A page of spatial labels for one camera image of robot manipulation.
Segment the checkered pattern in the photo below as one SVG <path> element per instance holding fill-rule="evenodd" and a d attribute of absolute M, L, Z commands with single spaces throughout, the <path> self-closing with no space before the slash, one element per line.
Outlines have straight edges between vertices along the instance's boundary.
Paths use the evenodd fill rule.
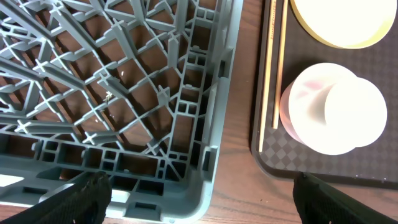
<path fill-rule="evenodd" d="M 282 5 L 277 12 L 281 15 Z M 279 35 L 280 16 L 275 22 Z M 268 111 L 274 105 L 279 37 L 274 41 Z M 381 181 L 398 181 L 398 23 L 377 44 L 360 50 L 335 49 L 312 38 L 288 11 L 282 91 L 307 67 L 321 62 L 342 65 L 374 83 L 386 99 L 388 118 L 381 137 L 373 144 L 339 156 L 327 156 L 298 143 L 280 124 L 266 130 L 262 160 L 279 170 L 307 171 Z M 271 126 L 272 113 L 267 115 Z"/>

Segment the white bowl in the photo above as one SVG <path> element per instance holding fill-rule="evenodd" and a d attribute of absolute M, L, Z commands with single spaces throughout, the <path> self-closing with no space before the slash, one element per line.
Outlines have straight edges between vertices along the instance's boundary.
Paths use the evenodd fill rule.
<path fill-rule="evenodd" d="M 390 30 L 397 0 L 292 0 L 302 27 L 336 48 L 360 49 L 379 42 Z"/>

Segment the wooden table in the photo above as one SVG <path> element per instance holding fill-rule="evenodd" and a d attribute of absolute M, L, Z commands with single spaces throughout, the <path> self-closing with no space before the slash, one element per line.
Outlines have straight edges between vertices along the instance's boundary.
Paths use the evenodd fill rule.
<path fill-rule="evenodd" d="M 213 198 L 198 223 L 301 223 L 293 182 L 262 173 L 249 150 L 261 9 L 261 0 L 244 1 Z M 398 191 L 334 186 L 398 220 Z M 0 205 L 0 220 L 23 210 Z M 105 223 L 135 222 L 107 218 Z"/>

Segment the chopsticks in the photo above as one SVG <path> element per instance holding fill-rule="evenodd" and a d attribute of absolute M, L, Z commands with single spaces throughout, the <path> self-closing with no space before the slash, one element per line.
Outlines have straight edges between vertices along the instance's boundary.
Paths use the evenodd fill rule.
<path fill-rule="evenodd" d="M 282 25 L 280 28 L 278 72 L 277 72 L 276 87 L 275 87 L 275 100 L 274 100 L 274 117 L 272 119 L 272 128 L 274 128 L 274 129 L 278 128 L 278 123 L 279 123 L 280 89 L 282 87 L 282 72 L 283 72 L 283 68 L 284 68 L 286 20 L 287 20 L 287 6 L 288 5 L 289 5 L 289 0 L 284 0 L 284 8 L 282 11 Z"/>
<path fill-rule="evenodd" d="M 272 119 L 272 128 L 277 129 L 279 122 L 279 103 L 280 103 L 280 91 L 282 84 L 282 72 L 284 64 L 284 52 L 285 52 L 285 36 L 286 36 L 286 20 L 287 20 L 287 6 L 289 0 L 284 0 L 283 13 L 282 13 L 282 27 L 280 32 L 279 42 L 279 59 L 278 59 L 278 70 L 277 70 L 277 82 L 275 88 L 275 100 L 274 100 L 274 115 Z M 264 72 L 264 88 L 262 91 L 262 106 L 261 106 L 261 123 L 260 123 L 260 135 L 259 135 L 259 152 L 262 152 L 264 145 L 264 133 L 266 130 L 266 117 L 268 107 L 268 95 L 269 95 L 269 82 L 271 78 L 271 62 L 272 62 L 272 45 L 274 43 L 274 30 L 275 30 L 275 15 L 276 15 L 276 0 L 271 0 L 270 13 L 269 13 L 269 24 L 268 24 L 268 35 L 267 35 L 267 52 L 266 52 L 266 64 Z"/>
<path fill-rule="evenodd" d="M 259 152 L 262 152 L 262 146 L 264 144 L 264 132 L 266 130 L 266 116 L 267 116 L 268 94 L 269 94 L 269 79 L 270 79 L 270 75 L 271 75 L 271 62 L 272 62 L 272 45 L 274 43 L 275 14 L 276 14 L 276 0 L 271 0 L 269 23 L 268 23 L 268 35 L 267 35 L 267 53 L 266 53 L 266 64 L 265 64 L 266 69 L 264 72 L 264 75 L 265 75 L 264 88 L 262 90 Z"/>

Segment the white cup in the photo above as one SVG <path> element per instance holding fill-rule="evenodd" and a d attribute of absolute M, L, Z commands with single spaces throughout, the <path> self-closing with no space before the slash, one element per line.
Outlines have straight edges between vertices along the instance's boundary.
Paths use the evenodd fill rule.
<path fill-rule="evenodd" d="M 284 91 L 280 119 L 298 142 L 338 155 L 375 141 L 386 125 L 387 108 L 369 81 L 340 65 L 319 63 L 304 70 Z"/>

